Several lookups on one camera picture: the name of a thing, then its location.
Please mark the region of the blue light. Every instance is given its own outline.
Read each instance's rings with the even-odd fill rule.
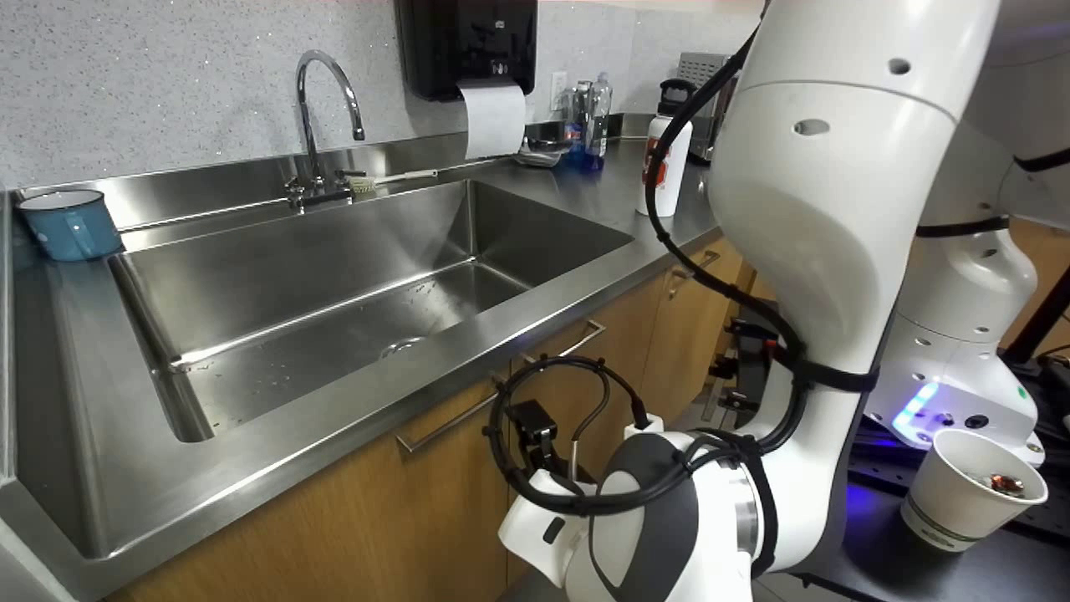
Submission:
[[[893,427],[898,436],[907,436],[909,421],[935,397],[940,391],[940,378],[927,381],[909,401],[907,408],[893,417]]]

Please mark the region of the cup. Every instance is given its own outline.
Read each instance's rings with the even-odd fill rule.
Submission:
[[[898,517],[927,544],[967,552],[1043,503],[1047,482],[1033,465],[975,431],[942,427]]]
[[[54,262],[91,262],[122,247],[104,195],[92,187],[51,187],[23,195],[20,213]]]

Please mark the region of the paper towel dispenser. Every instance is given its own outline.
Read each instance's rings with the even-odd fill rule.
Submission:
[[[397,0],[409,88],[455,102],[457,84],[533,90],[537,0]]]

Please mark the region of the cabinet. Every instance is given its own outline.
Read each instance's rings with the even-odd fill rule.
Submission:
[[[728,282],[741,276],[725,241],[703,247],[696,262]],[[590,326],[579,320],[532,354],[558,354],[588,338],[580,354],[604,359],[653,413],[675,417],[703,388],[725,318],[723,298],[681,270],[664,270],[590,315],[604,328],[598,338],[588,338]],[[435,436],[481,405],[488,391],[474,385],[401,431]],[[629,421],[620,391],[613,396],[579,449],[590,471],[604,469]],[[569,460],[570,431],[598,401],[598,378],[558,367],[532,378],[518,397],[537,397],[548,408],[560,431],[558,452]],[[485,415],[474,415],[422,454],[404,454],[387,436],[143,577],[115,599],[498,599],[521,564],[507,562],[498,544],[510,491],[491,465],[481,427]]]
[[[404,431],[425,436],[485,396],[488,385],[474,385]],[[503,509],[481,421],[462,425],[435,452],[410,460],[395,440],[380,440],[115,599],[493,599],[503,590],[498,544]]]

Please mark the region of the white bottle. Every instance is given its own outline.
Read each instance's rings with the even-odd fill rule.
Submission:
[[[693,122],[675,135],[664,161],[657,169],[648,169],[648,159],[657,149],[657,137],[669,130],[672,115],[693,97],[689,81],[664,81],[660,84],[660,103],[657,116],[648,122],[648,152],[645,152],[645,169],[643,169],[643,185],[637,185],[637,213],[645,211],[645,178],[656,178],[656,211],[657,217],[672,217],[678,205],[678,185],[689,169],[689,152],[693,152]]]

